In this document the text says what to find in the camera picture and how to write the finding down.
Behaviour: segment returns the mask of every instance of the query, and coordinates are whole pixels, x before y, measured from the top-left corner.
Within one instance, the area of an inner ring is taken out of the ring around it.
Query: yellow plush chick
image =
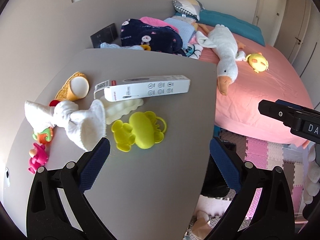
[[[265,71],[269,67],[269,63],[262,53],[249,54],[245,60],[249,62],[250,66],[254,69],[255,72],[259,73]]]

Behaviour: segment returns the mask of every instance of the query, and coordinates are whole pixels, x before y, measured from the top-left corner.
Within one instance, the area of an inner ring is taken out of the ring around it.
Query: patterned pillow
[[[194,16],[198,21],[200,20],[200,10],[203,7],[197,0],[177,0],[173,1],[173,6],[177,12]]]

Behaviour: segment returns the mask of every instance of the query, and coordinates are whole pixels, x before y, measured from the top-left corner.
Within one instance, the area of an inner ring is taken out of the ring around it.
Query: screw
[[[42,166],[39,167],[37,171],[38,171],[39,173],[43,172],[43,171],[44,171],[44,167],[42,167]]]
[[[248,169],[252,169],[253,168],[253,164],[251,162],[245,162],[244,166],[246,166]]]
[[[75,163],[74,163],[74,162],[69,162],[69,163],[67,163],[67,168],[68,168],[68,169],[72,169],[74,166],[75,166]]]
[[[279,167],[279,166],[276,166],[276,171],[279,172],[279,173],[281,173],[281,172],[282,172],[282,168]]]

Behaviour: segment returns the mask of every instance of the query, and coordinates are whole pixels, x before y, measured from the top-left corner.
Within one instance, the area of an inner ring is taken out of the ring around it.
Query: blue gripper pad
[[[299,105],[296,105],[296,104],[293,104],[293,103],[289,103],[287,101],[283,101],[283,100],[280,100],[278,99],[276,101],[277,104],[281,104],[281,105],[284,105],[284,106],[289,106],[289,107],[292,107],[293,109],[297,109],[297,110],[302,110],[302,107],[299,106]]]
[[[79,177],[79,190],[84,193],[91,189],[102,166],[110,154],[110,142],[107,138],[102,138],[92,150],[93,155],[83,168]]]
[[[240,172],[215,138],[210,141],[210,154],[228,187],[239,193],[241,190]]]

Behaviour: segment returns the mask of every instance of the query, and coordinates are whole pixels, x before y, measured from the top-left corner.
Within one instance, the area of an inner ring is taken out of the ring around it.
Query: red toy
[[[49,104],[49,106],[57,106],[57,104],[59,104],[60,101],[59,100],[52,100]]]
[[[33,144],[34,149],[31,149],[29,151],[29,154],[31,156],[29,160],[29,171],[32,174],[35,174],[37,169],[41,166],[44,166],[48,161],[48,155],[45,152],[45,146],[38,145],[37,143]]]

